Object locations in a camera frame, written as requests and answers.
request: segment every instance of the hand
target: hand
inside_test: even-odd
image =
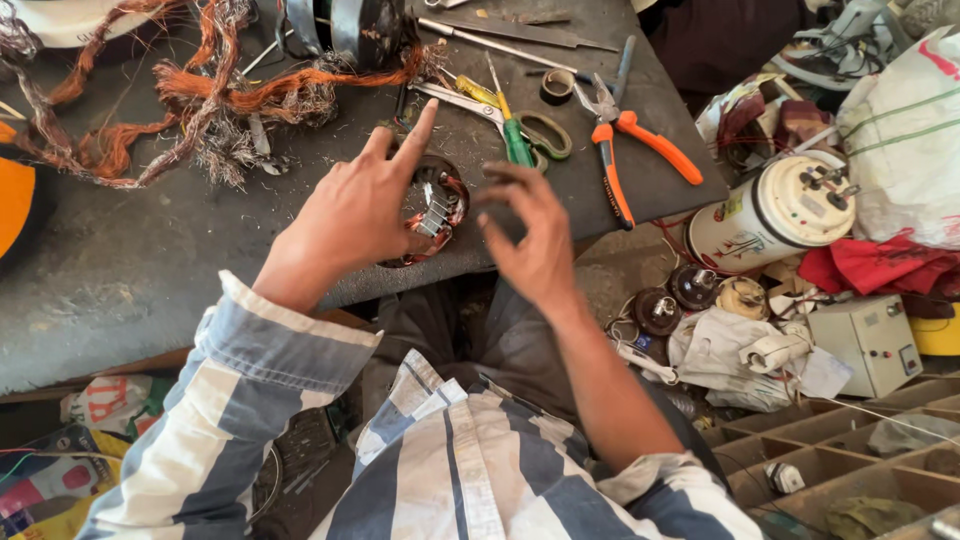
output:
[[[485,164],[484,173],[498,185],[480,200],[507,204],[527,227],[527,235],[515,246],[486,213],[477,217],[500,275],[547,320],[561,316],[580,297],[564,206],[536,169],[500,162]]]
[[[254,292],[306,312],[346,273],[433,245],[426,235],[403,228],[400,208],[430,141],[437,105],[436,99],[427,102],[392,160],[387,153],[394,133],[378,127],[355,160],[333,165],[297,219],[277,236]]]

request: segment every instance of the orange object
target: orange object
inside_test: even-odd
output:
[[[613,215],[620,222],[620,227],[624,231],[631,231],[636,224],[634,215],[630,212],[627,205],[627,198],[623,196],[623,189],[620,187],[620,178],[616,175],[616,161],[613,160],[613,128],[610,124],[598,124],[593,129],[593,135],[590,137],[593,144],[600,150],[600,157],[603,159],[603,187],[607,191],[607,198],[613,207]]]
[[[0,158],[0,257],[23,231],[34,200],[36,175],[33,167]]]
[[[13,142],[13,136],[16,135],[16,130],[6,122],[0,122],[0,142]]]
[[[700,169],[693,164],[693,161],[690,161],[690,158],[688,158],[686,154],[681,152],[674,143],[670,142],[663,135],[656,135],[639,127],[636,124],[636,113],[632,110],[622,111],[620,117],[616,119],[616,123],[613,125],[616,126],[617,130],[625,134],[633,135],[650,148],[656,150],[658,154],[663,156],[667,161],[670,161],[670,164],[673,165],[680,174],[684,175],[687,182],[693,185],[703,183],[704,175],[700,172]]]

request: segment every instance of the workbench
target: workbench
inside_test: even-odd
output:
[[[407,0],[427,14],[422,0]],[[642,126],[672,140],[704,174],[693,186],[655,152],[624,134],[614,136],[617,168],[637,223],[723,200],[728,190],[693,121],[639,30],[626,0],[471,0],[445,13],[471,17],[478,8],[490,16],[504,12],[537,13],[563,8],[573,20],[559,25],[583,37],[622,47],[637,35],[629,86],[621,109],[635,110]],[[272,13],[242,37],[247,65],[272,40]],[[84,95],[58,107],[68,131],[79,136],[105,122],[156,121],[162,107],[153,90],[150,68],[159,58],[183,63],[199,42],[195,28],[174,29],[159,38],[155,50],[134,60],[98,61]],[[421,31],[425,42],[437,37]],[[517,48],[615,79],[618,53],[579,47],[576,50],[505,41]],[[449,39],[448,68],[481,84],[492,84],[483,49]],[[276,58],[268,55],[267,64]],[[590,142],[593,119],[574,96],[550,107],[538,97],[539,77],[524,71],[537,67],[492,51],[493,62],[513,110],[551,115],[570,133],[573,155],[551,161],[547,178],[570,215],[577,239],[616,230],[601,181],[601,165]],[[49,54],[31,66],[35,80],[52,88],[71,61]],[[266,65],[250,73],[266,79],[286,64]],[[588,95],[593,95],[592,88]],[[339,160],[351,160],[377,125],[391,125],[397,88],[336,89],[339,114],[320,129],[294,127],[273,135],[275,154],[290,157],[289,172],[274,177],[253,170],[242,188],[212,185],[196,164],[181,163],[146,189],[123,190],[78,181],[40,168],[42,190],[55,209],[29,250],[5,260],[0,275],[0,395],[25,391],[87,375],[112,366],[190,346],[204,309],[221,295],[217,271],[228,269],[253,282],[276,235],[283,231],[317,181]],[[16,84],[0,88],[0,99],[29,112]],[[408,103],[426,99],[416,92]],[[474,114],[441,106],[430,152],[446,157],[464,174],[473,193],[486,184],[485,160],[504,160],[504,143],[493,124]],[[141,137],[132,147],[133,175],[173,143],[179,128]],[[522,226],[508,209],[492,208],[494,218],[514,236]],[[319,308],[345,306],[384,294],[437,282],[492,267],[473,219],[459,226],[442,252],[402,269],[370,267],[346,276],[324,297]]]

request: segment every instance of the orange-handled pliers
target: orange-handled pliers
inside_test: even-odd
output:
[[[592,103],[587,95],[574,85],[573,89],[580,99],[581,105],[589,110],[596,118],[597,127],[593,129],[593,136],[590,138],[593,144],[600,150],[600,157],[603,159],[604,166],[604,187],[607,189],[607,198],[613,206],[613,213],[616,214],[620,222],[620,227],[626,231],[634,227],[634,216],[630,213],[630,207],[623,196],[623,190],[620,188],[620,179],[616,175],[616,163],[613,161],[613,128],[625,134],[633,135],[645,143],[650,148],[657,151],[658,154],[670,161],[670,164],[676,168],[680,174],[684,175],[687,182],[697,185],[704,181],[704,175],[692,161],[674,146],[672,142],[663,135],[658,135],[647,131],[636,124],[636,113],[632,110],[621,111],[611,96],[610,91],[603,80],[596,73],[593,74],[593,88],[597,93],[597,103]]]

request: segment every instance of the yellow screwdriver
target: yellow screwdriver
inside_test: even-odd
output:
[[[441,69],[444,71],[444,73],[449,75],[451,79],[453,79],[453,85],[456,86],[458,90],[466,93],[484,105],[489,105],[491,107],[500,109],[500,102],[497,101],[496,96],[493,95],[493,92],[480,86],[476,81],[472,80],[466,75],[454,75],[445,68],[441,67]]]
[[[523,140],[523,127],[520,121],[510,114],[510,107],[507,106],[507,96],[503,95],[500,89],[500,81],[496,78],[496,70],[493,69],[493,61],[490,60],[490,51],[484,51],[487,57],[487,64],[490,65],[490,74],[493,75],[493,85],[496,86],[496,99],[500,100],[500,110],[503,111],[503,138],[507,142],[507,158],[510,163],[534,168],[534,159],[530,155],[530,148]]]

